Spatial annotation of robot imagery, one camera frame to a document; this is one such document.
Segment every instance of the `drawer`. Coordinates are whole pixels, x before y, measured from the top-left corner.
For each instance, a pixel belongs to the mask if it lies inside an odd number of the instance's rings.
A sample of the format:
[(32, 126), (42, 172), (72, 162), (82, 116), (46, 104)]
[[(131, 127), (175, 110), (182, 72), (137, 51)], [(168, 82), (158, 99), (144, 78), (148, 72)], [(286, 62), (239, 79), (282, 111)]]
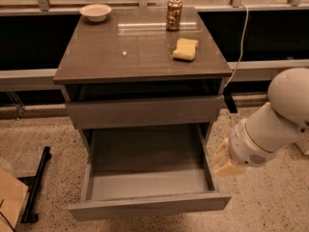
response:
[(222, 210), (196, 125), (93, 130), (77, 220)]
[(76, 129), (212, 122), (222, 99), (215, 97), (68, 102)]

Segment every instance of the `white bowl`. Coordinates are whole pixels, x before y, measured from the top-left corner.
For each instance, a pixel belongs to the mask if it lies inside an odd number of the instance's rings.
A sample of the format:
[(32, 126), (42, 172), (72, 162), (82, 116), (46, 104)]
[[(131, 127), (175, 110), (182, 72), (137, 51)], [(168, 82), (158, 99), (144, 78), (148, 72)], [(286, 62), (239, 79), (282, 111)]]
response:
[(112, 8), (105, 4), (91, 4), (79, 10), (82, 15), (87, 16), (87, 18), (93, 22), (104, 21), (111, 11)]

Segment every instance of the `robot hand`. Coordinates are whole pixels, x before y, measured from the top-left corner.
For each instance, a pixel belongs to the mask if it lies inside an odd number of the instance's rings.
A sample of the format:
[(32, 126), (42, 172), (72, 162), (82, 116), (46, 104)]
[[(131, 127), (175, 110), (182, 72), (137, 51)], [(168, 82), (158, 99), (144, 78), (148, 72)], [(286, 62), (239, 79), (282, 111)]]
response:
[(271, 81), (268, 100), (241, 120), (212, 158), (213, 172), (236, 175), (246, 166), (262, 166), (278, 149), (309, 136), (309, 69), (281, 72)]

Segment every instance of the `brown can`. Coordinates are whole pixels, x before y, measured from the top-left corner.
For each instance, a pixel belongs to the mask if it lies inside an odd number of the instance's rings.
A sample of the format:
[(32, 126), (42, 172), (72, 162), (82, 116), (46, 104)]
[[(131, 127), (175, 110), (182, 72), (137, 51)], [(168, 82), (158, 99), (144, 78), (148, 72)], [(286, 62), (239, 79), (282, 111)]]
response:
[(166, 29), (180, 30), (183, 3), (181, 0), (170, 0), (167, 4)]

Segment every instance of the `dresser top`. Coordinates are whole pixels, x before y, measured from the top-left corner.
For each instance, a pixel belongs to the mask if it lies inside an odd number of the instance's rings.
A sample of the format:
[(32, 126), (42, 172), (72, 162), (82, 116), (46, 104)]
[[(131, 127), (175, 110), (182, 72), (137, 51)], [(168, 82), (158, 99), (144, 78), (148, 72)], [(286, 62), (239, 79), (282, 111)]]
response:
[[(81, 16), (55, 74), (56, 84), (225, 77), (232, 74), (194, 8), (179, 31), (166, 30), (166, 8), (115, 9), (104, 22)], [(172, 57), (179, 38), (197, 40), (192, 62)]]

